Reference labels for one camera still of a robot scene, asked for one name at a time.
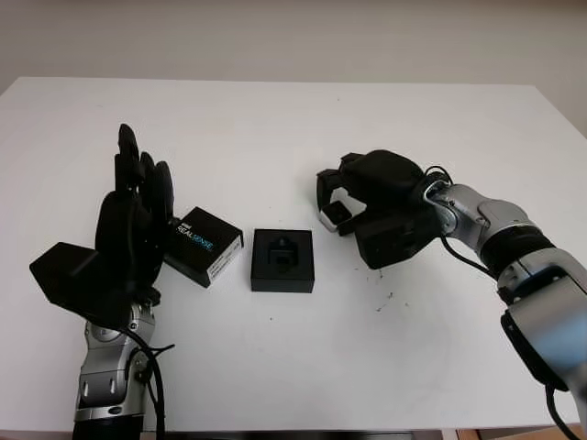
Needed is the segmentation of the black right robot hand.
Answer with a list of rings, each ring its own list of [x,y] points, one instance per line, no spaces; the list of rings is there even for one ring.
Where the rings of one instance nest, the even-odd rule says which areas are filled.
[[[329,231],[349,235],[408,204],[410,193],[423,178],[424,172],[416,163],[389,150],[351,152],[340,159],[336,169],[316,175],[320,220]],[[340,188],[364,204],[364,210],[353,214],[341,201],[334,201],[333,192]]]

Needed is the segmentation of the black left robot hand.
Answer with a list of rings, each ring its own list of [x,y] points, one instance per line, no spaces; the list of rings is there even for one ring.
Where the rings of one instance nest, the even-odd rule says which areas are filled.
[[[133,303],[157,306],[158,278],[173,223],[173,185],[168,163],[140,151],[133,129],[118,129],[115,189],[102,201],[95,249],[106,259],[116,287]]]

